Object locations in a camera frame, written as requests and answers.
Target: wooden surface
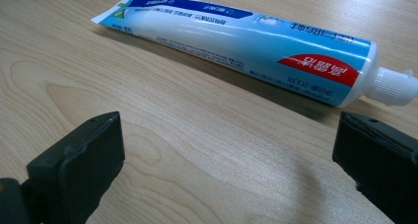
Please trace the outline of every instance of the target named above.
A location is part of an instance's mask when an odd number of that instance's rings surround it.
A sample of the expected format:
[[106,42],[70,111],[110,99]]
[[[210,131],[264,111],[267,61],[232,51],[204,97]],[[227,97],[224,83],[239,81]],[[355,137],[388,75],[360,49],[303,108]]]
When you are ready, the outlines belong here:
[[[120,111],[126,163],[89,223],[390,223],[331,161],[342,109],[90,22],[119,0],[0,0],[0,177]],[[209,0],[357,37],[418,72],[418,0]],[[344,109],[418,138],[418,100]]]

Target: red label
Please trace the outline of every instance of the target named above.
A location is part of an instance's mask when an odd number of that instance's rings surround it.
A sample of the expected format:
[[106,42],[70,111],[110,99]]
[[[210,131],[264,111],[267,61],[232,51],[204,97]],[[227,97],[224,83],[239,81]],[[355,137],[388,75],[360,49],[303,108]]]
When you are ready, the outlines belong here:
[[278,61],[322,78],[352,87],[359,72],[343,61],[321,54],[298,54]]

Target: table top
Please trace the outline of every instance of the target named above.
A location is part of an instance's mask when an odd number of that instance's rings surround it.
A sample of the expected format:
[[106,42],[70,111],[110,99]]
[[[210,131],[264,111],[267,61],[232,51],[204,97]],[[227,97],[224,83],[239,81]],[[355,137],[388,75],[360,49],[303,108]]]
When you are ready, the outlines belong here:
[[[119,0],[0,0],[0,177],[120,111],[125,165],[89,223],[390,223],[331,160],[340,113],[418,138],[418,100],[333,108],[90,21]],[[208,0],[380,47],[418,72],[417,0]]]

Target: blue and white toothpaste tube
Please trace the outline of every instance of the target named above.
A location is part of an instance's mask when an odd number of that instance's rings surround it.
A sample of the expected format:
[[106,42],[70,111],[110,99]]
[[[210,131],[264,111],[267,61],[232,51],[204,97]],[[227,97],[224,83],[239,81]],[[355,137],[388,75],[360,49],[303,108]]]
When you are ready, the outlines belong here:
[[321,102],[365,95],[405,106],[412,71],[378,66],[374,42],[201,0],[122,0],[93,22],[153,40]]

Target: wooden table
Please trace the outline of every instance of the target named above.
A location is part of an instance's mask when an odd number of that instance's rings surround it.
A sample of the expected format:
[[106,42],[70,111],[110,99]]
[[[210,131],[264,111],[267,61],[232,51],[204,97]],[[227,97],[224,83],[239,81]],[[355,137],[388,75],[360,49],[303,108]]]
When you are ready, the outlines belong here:
[[[342,111],[418,138],[418,100],[323,105],[90,22],[119,0],[0,0],[0,177],[120,111],[126,162],[89,223],[390,223],[331,161]],[[418,0],[209,0],[374,40],[418,72]]]

